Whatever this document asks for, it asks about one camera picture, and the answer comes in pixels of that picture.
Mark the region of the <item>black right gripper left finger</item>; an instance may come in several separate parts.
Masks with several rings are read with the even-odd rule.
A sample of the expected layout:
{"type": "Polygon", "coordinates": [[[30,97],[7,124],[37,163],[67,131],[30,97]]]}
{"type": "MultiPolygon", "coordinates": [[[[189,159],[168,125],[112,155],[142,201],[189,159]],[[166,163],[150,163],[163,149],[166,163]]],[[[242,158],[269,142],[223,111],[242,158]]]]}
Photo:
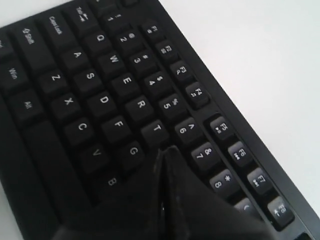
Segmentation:
{"type": "Polygon", "coordinates": [[[163,151],[146,162],[115,196],[62,224],[54,240],[157,240],[161,206],[163,151]]]}

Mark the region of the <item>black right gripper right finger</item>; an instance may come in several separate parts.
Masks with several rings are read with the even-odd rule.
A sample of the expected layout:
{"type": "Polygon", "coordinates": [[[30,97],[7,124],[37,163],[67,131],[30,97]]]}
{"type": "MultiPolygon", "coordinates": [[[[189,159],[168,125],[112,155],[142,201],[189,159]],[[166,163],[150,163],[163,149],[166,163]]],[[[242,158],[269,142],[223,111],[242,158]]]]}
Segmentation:
{"type": "Polygon", "coordinates": [[[166,230],[171,240],[272,240],[268,225],[210,190],[177,146],[162,151],[166,230]]]}

